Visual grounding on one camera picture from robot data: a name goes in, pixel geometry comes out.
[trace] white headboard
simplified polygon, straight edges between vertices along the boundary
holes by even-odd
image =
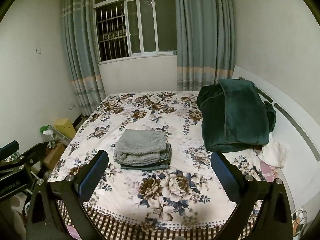
[[[232,78],[251,80],[263,100],[271,99],[277,115],[273,138],[290,148],[282,172],[295,207],[301,207],[320,191],[320,126],[289,96],[253,73],[236,66]]]

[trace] blue-gray curtain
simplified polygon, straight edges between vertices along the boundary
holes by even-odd
[[[106,97],[93,44],[92,0],[63,0],[62,7],[71,82],[82,114],[89,116]]]
[[[231,0],[176,0],[178,90],[231,78],[235,27]]]

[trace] mattress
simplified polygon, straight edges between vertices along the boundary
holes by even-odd
[[[84,207],[107,239],[213,238],[236,204],[228,199],[210,166],[197,94],[144,92],[106,97],[80,127],[49,181],[76,174],[103,149],[108,152],[109,166]],[[125,129],[164,132],[172,147],[169,169],[121,170],[113,152]],[[266,179],[253,150],[226,153],[225,157],[243,174]],[[58,203],[66,224],[72,226],[63,202]],[[259,208],[257,202],[240,238],[249,234]]]

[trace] metal bolt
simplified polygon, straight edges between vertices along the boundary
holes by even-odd
[[[38,181],[37,181],[37,184],[38,185],[41,185],[41,184],[43,184],[44,183],[44,179],[38,179]]]
[[[66,176],[66,180],[67,180],[67,181],[72,181],[74,178],[75,178],[75,176],[72,175],[72,174]]]
[[[281,184],[282,184],[282,180],[281,180],[281,179],[279,179],[279,178],[276,178],[276,184],[281,185]]]
[[[245,176],[245,179],[247,181],[253,181],[253,177],[251,175],[249,175],[249,174]]]

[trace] dark green blanket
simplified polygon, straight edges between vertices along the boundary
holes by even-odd
[[[202,112],[202,137],[208,151],[235,152],[265,145],[276,112],[261,101],[251,81],[222,79],[204,86],[197,105]]]

